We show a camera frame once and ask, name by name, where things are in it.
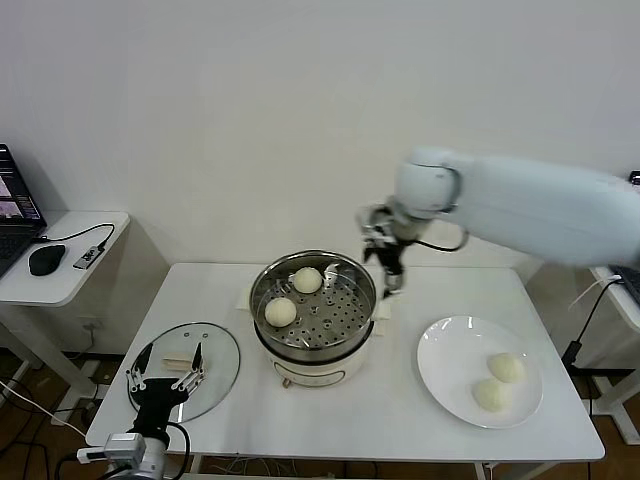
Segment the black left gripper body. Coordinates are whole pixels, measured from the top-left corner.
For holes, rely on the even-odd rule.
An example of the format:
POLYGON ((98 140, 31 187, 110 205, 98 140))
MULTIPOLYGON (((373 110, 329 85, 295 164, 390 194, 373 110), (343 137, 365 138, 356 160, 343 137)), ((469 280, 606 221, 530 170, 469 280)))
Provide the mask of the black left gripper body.
POLYGON ((144 380, 141 387, 132 393, 138 405, 133 421, 133 431, 165 431, 171 411, 189 399, 183 387, 173 388, 176 379, 152 378, 144 380))

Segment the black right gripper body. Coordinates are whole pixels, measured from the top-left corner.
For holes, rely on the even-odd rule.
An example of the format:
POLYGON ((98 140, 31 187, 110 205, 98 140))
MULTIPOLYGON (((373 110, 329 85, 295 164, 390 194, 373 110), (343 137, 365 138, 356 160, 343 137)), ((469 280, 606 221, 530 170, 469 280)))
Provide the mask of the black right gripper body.
POLYGON ((387 274, 402 274, 404 266, 401 261, 406 248, 406 241, 393 235, 376 233, 370 240, 370 253, 375 255, 387 274))

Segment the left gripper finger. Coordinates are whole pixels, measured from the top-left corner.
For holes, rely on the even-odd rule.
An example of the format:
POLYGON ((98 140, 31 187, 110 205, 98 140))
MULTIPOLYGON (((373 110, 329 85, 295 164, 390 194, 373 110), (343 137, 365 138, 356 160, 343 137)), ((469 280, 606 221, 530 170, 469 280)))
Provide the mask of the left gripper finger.
POLYGON ((172 385, 173 390, 194 390, 204 378, 202 343, 199 342, 191 363, 191 369, 172 385))
POLYGON ((126 371, 128 391, 130 394, 141 392, 146 389, 144 374, 147 370, 153 344, 148 343, 137 355, 132 366, 126 371))

